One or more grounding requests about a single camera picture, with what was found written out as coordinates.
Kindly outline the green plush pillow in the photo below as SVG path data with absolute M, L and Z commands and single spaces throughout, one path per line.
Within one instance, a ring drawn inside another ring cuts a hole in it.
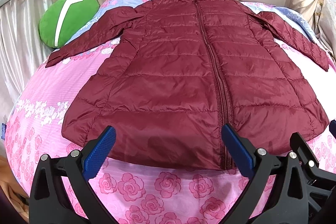
M 39 20 L 39 35 L 50 48 L 60 48 L 99 10 L 97 0 L 57 0 Z

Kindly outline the cream floral cloth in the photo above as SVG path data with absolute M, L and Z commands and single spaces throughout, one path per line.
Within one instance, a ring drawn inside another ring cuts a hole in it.
M 312 29 L 325 50 L 335 59 L 335 0 L 317 0 Z

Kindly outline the maroon quilted down jacket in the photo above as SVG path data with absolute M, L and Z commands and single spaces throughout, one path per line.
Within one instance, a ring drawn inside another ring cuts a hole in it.
M 235 0 L 151 0 L 107 11 L 47 66 L 120 38 L 67 110 L 62 136 L 86 145 L 113 126 L 112 159 L 160 168 L 229 169 L 229 123 L 281 154 L 329 119 L 284 42 L 329 69 L 326 52 L 274 12 Z

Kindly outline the silver satin striped curtain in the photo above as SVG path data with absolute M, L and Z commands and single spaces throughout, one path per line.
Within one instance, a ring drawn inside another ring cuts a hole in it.
M 52 0 L 1 0 L 1 122 L 38 66 L 51 53 L 39 37 L 39 20 Z

